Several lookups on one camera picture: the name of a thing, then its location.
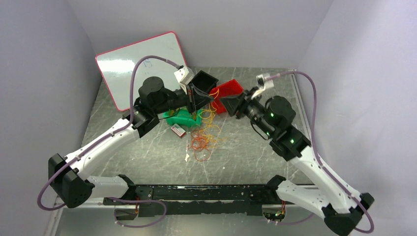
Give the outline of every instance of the black bracket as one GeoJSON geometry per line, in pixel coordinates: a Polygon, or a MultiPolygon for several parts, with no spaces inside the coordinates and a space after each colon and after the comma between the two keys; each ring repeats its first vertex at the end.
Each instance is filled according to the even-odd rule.
{"type": "MultiPolygon", "coordinates": [[[[62,166],[66,164],[59,154],[53,155],[48,161],[48,178],[51,178],[62,166]]],[[[75,208],[85,202],[92,193],[94,184],[82,180],[76,170],[65,168],[51,183],[51,187],[62,199],[68,208],[75,208]]]]}

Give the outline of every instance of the green object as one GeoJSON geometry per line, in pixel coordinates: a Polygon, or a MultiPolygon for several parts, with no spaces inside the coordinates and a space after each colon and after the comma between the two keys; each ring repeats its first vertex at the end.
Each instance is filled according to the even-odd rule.
{"type": "Polygon", "coordinates": [[[181,108],[178,112],[178,114],[176,116],[170,117],[172,116],[172,114],[174,114],[174,111],[169,111],[169,112],[165,112],[163,114],[163,117],[170,117],[170,118],[166,118],[165,120],[167,121],[167,123],[169,125],[174,125],[174,124],[182,124],[188,127],[193,127],[193,126],[199,126],[201,125],[201,114],[202,110],[198,110],[196,112],[196,119],[193,119],[193,115],[188,113],[188,111],[186,109],[181,108]]]}

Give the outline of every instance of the black mounting base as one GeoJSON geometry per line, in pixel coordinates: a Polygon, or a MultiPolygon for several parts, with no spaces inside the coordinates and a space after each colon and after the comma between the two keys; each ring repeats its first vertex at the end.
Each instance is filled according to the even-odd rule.
{"type": "MultiPolygon", "coordinates": [[[[262,205],[281,204],[276,189],[284,180],[275,176],[268,184],[136,185],[135,191],[140,200],[162,201],[167,206],[167,215],[246,213],[262,216],[262,205]]],[[[122,203],[105,198],[103,204],[122,203]]],[[[138,217],[161,215],[164,211],[160,204],[139,205],[138,217]]]]}

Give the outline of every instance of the small box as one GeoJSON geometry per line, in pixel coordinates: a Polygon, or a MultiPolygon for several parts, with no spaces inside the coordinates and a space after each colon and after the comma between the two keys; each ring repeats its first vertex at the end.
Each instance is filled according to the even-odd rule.
{"type": "Polygon", "coordinates": [[[184,136],[185,135],[185,130],[183,129],[183,128],[181,128],[179,125],[177,125],[177,124],[174,124],[172,127],[171,127],[171,130],[174,132],[174,133],[176,133],[178,136],[180,136],[180,137],[182,137],[182,136],[184,136]]]}

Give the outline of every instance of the gray marble table surface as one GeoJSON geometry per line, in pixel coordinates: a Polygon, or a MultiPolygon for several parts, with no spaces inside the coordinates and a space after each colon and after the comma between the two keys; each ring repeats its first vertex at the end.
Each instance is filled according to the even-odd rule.
{"type": "MultiPolygon", "coordinates": [[[[203,70],[219,79],[218,85],[236,79],[244,89],[256,85],[255,76],[262,73],[277,73],[283,69],[192,67],[194,72],[203,70]]],[[[297,116],[293,125],[304,134],[308,133],[303,107],[297,93],[293,76],[274,81],[274,89],[265,92],[262,102],[271,96],[287,98],[297,116]]],[[[104,81],[91,111],[83,145],[109,129],[119,118],[104,81]]],[[[207,161],[195,160],[192,150],[185,161],[186,147],[191,141],[187,133],[179,138],[170,130],[166,121],[161,122],[143,138],[119,150],[109,161],[100,166],[93,175],[113,177],[128,176],[136,184],[253,184],[266,183],[274,175],[285,176],[296,184],[311,181],[295,167],[275,154],[268,142],[255,133],[249,119],[235,119],[223,113],[216,115],[213,124],[221,130],[213,134],[222,142],[211,153],[198,152],[198,158],[210,155],[207,161]]]]}

